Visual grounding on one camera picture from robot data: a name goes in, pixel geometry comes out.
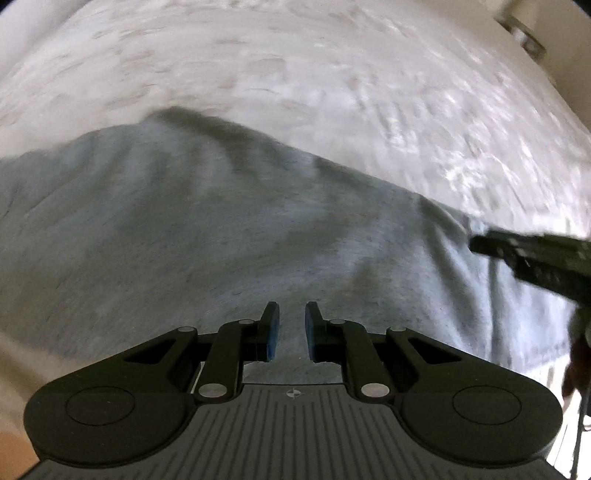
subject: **gray cloth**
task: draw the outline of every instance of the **gray cloth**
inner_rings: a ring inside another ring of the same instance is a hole
[[[473,255],[486,226],[385,181],[181,109],[0,164],[0,330],[96,361],[177,326],[281,306],[246,381],[338,381],[304,305],[407,326],[517,371],[568,350],[572,306]]]

